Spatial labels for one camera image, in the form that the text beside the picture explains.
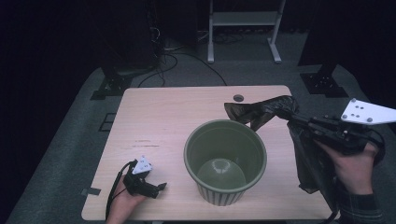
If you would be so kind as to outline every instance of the metal stand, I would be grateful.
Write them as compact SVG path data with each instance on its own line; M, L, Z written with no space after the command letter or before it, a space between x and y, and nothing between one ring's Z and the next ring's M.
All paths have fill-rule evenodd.
M279 25L282 20L283 8L286 0L281 0L278 11L260 11L260 12L214 12L213 0L210 0L209 11L209 41L207 44L207 61L215 61L213 48L213 27L214 26L244 26L244 25L274 25L274 32L267 39L270 50L273 54L275 63L281 63L279 52L277 51L275 41Z

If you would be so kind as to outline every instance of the green bucket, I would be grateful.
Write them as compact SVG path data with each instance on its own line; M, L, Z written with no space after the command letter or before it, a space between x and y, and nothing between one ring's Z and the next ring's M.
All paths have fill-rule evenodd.
M236 203L264 174L267 163L260 137L248 126L228 119L209 121L189 136L184 163L209 203Z

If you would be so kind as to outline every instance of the human hand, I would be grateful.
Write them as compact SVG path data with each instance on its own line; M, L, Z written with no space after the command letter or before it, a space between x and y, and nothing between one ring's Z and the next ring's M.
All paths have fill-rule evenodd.
M373 165L378 152L373 143L367 143L363 152L359 154L344 155L319 141L315 142L329 154L334 163L335 173L349 193L373 194Z
M111 204L106 224L123 223L131 216L134 209L147 198L140 194L131 195L123 183L124 177L125 175L120 178L120 182L114 192L114 195L117 196Z

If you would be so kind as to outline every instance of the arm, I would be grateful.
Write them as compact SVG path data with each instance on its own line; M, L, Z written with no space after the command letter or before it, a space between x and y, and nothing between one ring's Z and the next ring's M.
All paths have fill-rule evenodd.
M368 143L362 153L346 156L318 141L316 143L334 163L339 180L337 201L340 205L340 223L385 223L372 185L374 158L378 151L376 146Z
M124 175L121 177L114 193L115 198L111 204L106 224L123 223L131 216L134 209L146 199L146 196L143 195L129 194L129 192L125 190L123 178Z

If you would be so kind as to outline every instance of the sleeve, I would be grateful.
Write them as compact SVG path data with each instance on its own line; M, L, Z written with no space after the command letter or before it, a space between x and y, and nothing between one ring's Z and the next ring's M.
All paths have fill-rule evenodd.
M374 194L350 194L338 184L337 201L340 206L340 224L386 223Z

